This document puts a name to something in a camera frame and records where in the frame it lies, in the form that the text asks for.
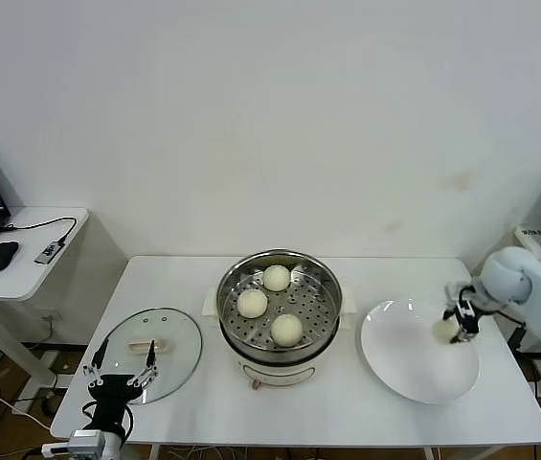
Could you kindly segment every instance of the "pot lid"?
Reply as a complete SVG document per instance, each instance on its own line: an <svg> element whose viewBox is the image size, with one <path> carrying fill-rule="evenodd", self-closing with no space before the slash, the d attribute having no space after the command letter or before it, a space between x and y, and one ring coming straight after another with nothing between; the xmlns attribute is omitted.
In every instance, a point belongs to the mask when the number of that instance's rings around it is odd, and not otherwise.
<svg viewBox="0 0 541 460"><path fill-rule="evenodd" d="M101 375L140 374L150 343L155 343L157 378L133 404L151 403L179 389L192 376L202 353L200 329L188 314L176 309L139 311L106 339Z"/></svg>

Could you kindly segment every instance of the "white wall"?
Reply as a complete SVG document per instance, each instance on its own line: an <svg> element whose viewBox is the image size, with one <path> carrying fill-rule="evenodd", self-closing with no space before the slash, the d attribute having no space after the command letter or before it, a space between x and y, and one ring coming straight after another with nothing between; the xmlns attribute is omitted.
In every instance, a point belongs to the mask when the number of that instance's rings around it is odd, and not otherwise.
<svg viewBox="0 0 541 460"><path fill-rule="evenodd" d="M127 256L473 267L541 219L541 1L0 1L0 170Z"/></svg>

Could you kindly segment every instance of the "white plate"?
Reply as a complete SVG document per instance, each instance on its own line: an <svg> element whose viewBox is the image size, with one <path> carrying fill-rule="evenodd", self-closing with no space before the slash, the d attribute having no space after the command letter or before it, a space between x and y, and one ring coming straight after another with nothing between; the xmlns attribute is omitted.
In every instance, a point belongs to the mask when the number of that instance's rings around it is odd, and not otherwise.
<svg viewBox="0 0 541 460"><path fill-rule="evenodd" d="M443 306L425 301L383 302L364 318L366 360L394 391L420 403L441 404L468 393L479 377L475 343L442 343L432 327Z"/></svg>

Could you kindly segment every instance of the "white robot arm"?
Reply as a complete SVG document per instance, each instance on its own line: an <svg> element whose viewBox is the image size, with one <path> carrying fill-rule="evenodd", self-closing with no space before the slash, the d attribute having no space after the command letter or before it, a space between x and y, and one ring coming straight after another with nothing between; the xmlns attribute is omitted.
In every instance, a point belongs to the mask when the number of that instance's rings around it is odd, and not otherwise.
<svg viewBox="0 0 541 460"><path fill-rule="evenodd" d="M528 250L506 247L494 252L485 261L481 275L474 277L465 290L478 317L511 305L525 318L528 330L541 340L541 262ZM458 320L463 327L460 315Z"/></svg>

